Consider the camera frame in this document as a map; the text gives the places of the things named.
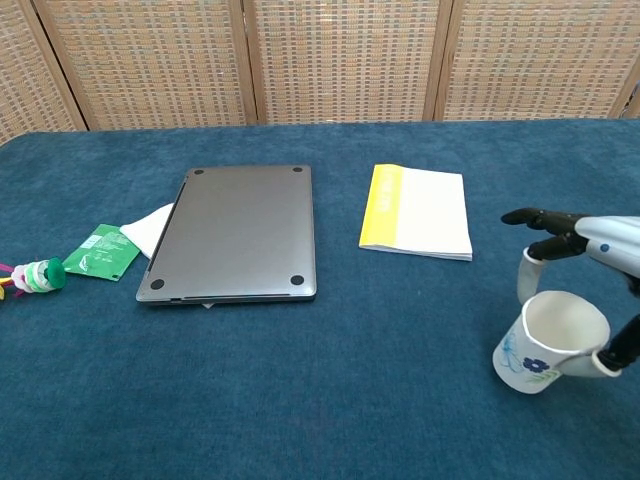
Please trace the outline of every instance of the robotic hand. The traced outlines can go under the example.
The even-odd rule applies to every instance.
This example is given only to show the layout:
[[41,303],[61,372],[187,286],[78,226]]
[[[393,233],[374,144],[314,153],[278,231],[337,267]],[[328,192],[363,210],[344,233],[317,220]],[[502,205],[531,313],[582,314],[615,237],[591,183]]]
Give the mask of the robotic hand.
[[[521,208],[502,216],[508,225],[526,224],[553,237],[525,249],[518,272],[518,298],[524,303],[535,295],[544,265],[549,260],[585,253],[622,273],[631,293],[640,297],[640,217],[593,217]],[[602,366],[619,372],[640,356],[640,315],[636,315],[598,352]]]

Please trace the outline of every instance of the laptop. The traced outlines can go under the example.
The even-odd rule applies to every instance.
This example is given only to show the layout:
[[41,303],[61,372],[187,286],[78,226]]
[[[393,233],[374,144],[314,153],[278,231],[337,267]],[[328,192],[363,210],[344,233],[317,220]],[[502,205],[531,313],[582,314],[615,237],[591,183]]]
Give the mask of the laptop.
[[311,300],[311,168],[187,172],[136,299],[153,305]]

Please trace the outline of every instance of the yellow book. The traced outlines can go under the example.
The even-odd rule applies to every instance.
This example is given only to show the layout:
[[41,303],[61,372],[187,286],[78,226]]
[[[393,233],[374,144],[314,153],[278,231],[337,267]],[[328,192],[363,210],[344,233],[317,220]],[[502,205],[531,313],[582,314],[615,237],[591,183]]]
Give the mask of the yellow book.
[[359,245],[471,260],[462,175],[376,165]]

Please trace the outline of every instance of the blue tablecloth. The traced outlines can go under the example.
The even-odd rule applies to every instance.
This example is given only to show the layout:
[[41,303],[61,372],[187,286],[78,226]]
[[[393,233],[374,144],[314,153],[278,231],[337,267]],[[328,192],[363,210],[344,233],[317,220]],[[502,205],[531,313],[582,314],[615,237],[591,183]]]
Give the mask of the blue tablecloth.
[[[0,262],[65,257],[100,223],[173,201],[190,167],[313,167],[318,296],[149,308],[120,282],[0,303],[3,478],[640,475],[640,366],[510,390],[491,353],[517,317],[521,206],[640,215],[640,122],[322,125],[46,133],[0,149]],[[471,263],[358,249],[375,163],[464,175]],[[543,289],[640,310],[586,256]]]

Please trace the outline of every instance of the woven panel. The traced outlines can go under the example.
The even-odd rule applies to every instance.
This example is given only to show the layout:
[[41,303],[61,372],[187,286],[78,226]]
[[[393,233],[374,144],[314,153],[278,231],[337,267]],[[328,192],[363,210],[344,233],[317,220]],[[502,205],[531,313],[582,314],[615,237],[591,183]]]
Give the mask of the woven panel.
[[226,0],[37,3],[73,70],[90,127],[247,122]]
[[0,0],[0,144],[30,131],[75,130],[16,0]]
[[253,3],[268,123],[422,119],[437,1]]
[[638,52],[638,0],[467,0],[444,118],[606,117]]

